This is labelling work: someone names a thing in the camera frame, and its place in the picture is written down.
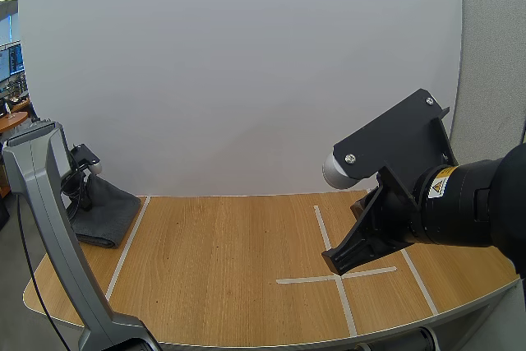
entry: floor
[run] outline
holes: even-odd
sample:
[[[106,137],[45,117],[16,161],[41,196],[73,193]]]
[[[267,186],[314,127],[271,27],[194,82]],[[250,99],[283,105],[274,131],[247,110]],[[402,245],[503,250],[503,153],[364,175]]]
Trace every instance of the floor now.
[[[30,272],[16,220],[16,198],[10,193],[4,202],[11,218],[0,230],[0,351],[64,349],[45,316],[32,312],[22,302]],[[30,208],[23,199],[21,218],[31,261],[36,267],[44,256],[44,245]],[[58,329],[71,350],[78,350],[80,331],[59,324]]]

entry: yellow warning sticker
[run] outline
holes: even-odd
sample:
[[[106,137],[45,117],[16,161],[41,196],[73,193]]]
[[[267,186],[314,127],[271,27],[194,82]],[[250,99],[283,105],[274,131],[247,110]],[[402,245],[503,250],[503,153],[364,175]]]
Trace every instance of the yellow warning sticker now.
[[[441,191],[441,187],[442,187],[442,183],[444,182],[444,180],[440,180],[439,182],[437,182],[435,185],[433,185],[433,189],[439,193]]]
[[[453,166],[452,168],[445,168],[445,169],[442,169],[436,176],[435,178],[438,178],[438,177],[446,177],[446,176],[450,176],[453,171],[457,168],[458,166]]]
[[[435,197],[443,197],[445,192],[445,185],[447,180],[450,178],[450,175],[457,167],[445,168],[442,169],[436,176],[433,182],[431,183],[431,188],[429,188],[429,193],[427,194],[428,199],[433,199]]]

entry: wooden table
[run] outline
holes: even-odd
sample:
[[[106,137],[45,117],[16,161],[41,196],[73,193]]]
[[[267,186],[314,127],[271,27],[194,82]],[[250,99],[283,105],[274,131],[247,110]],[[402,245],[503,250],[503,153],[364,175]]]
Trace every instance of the wooden table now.
[[[7,132],[12,128],[17,127],[18,125],[23,123],[27,119],[27,117],[27,112],[11,113],[4,115],[0,118],[0,133]],[[5,187],[0,187],[0,195],[2,197],[5,197],[10,191],[11,188],[8,185]]]
[[[516,281],[493,247],[430,245],[333,276],[321,252],[350,230],[364,194],[143,198],[132,240],[131,227],[118,249],[81,245],[112,308],[172,344],[344,339],[434,320]],[[47,257],[36,279],[50,314],[81,325]],[[32,284],[24,302],[41,312]]]
[[[17,111],[20,111],[20,110],[26,108],[27,106],[29,106],[30,104],[31,104],[31,100],[29,100],[29,99],[23,100],[20,103],[15,104],[13,106],[13,108],[11,109],[11,112],[15,113]]]
[[[11,113],[0,118],[0,133],[9,131],[23,123],[28,117],[27,112]]]

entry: gray cloth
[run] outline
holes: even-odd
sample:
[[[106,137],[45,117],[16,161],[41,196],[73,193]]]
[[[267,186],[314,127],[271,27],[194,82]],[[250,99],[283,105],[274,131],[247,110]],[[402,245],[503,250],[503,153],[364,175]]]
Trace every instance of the gray cloth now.
[[[87,184],[93,208],[79,208],[72,220],[73,231],[81,242],[117,248],[141,207],[141,199],[94,174]]]

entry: white tape line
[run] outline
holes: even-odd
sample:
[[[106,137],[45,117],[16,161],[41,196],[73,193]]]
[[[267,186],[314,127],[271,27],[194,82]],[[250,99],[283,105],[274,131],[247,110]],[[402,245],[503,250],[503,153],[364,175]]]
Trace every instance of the white tape line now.
[[[301,284],[301,283],[317,283],[318,281],[329,281],[334,279],[332,275],[321,275],[319,277],[300,277],[299,279],[277,279],[278,284]]]
[[[417,281],[418,286],[420,287],[420,290],[424,294],[424,298],[426,299],[427,305],[431,309],[433,316],[437,315],[438,310],[436,310],[435,303],[433,302],[433,299],[431,299],[431,295],[429,294],[429,292],[427,292],[426,285],[422,281],[422,278],[420,277],[420,274],[418,273],[417,268],[414,266],[413,261],[411,261],[411,257],[409,256],[407,251],[405,251],[405,249],[402,250],[402,255],[404,256],[405,261],[408,262],[409,269],[411,269],[411,272],[414,275],[414,279]]]
[[[356,325],[354,325],[353,313],[351,307],[348,304],[347,294],[345,293],[344,282],[339,275],[333,276],[336,280],[336,287],[338,287],[339,298],[342,301],[344,307],[345,320],[347,321],[348,333],[351,337],[358,335],[356,332]]]
[[[320,207],[314,206],[314,212],[316,213],[316,218],[318,219],[318,225],[320,225],[321,236],[323,237],[325,249],[329,250],[329,234],[327,234],[327,229],[325,228],[325,223],[323,222],[323,217],[321,216]],[[353,313],[351,312],[351,307],[348,304],[347,295],[345,294],[344,282],[342,281],[339,275],[333,275],[333,278],[336,280],[336,287],[338,287],[339,299],[341,300],[342,307],[344,308],[345,320],[347,321],[349,335],[351,337],[354,337],[357,335],[356,326],[354,325]]]
[[[388,273],[396,271],[396,266],[382,267],[381,269],[357,271],[355,273],[346,273],[342,275],[342,279],[352,279],[352,277],[362,277],[364,275],[378,275],[380,273]]]
[[[139,225],[141,224],[142,217],[146,212],[146,207],[148,207],[148,203],[150,203],[151,196],[146,197],[145,204],[142,206],[141,213],[139,214],[139,218],[137,218],[137,221],[135,222],[135,225],[133,225],[133,229],[130,233],[130,237],[126,241],[126,246],[124,246],[124,249],[122,250],[121,257],[118,260],[117,267],[115,268],[115,271],[113,272],[112,280],[109,282],[108,291],[106,292],[106,300],[109,300],[112,297],[113,288],[115,288],[115,283],[117,283],[118,274],[121,272],[122,265],[124,265],[124,260],[126,259],[126,255],[128,254],[128,251],[130,251],[130,246],[133,242],[133,238],[135,237],[135,233],[137,233],[137,230],[139,229]]]
[[[327,229],[325,229],[323,218],[321,218],[320,207],[314,206],[314,212],[316,213],[316,218],[318,219],[318,225],[320,225],[321,236],[323,237],[323,242],[325,243],[325,249],[330,250],[329,235],[327,234]]]

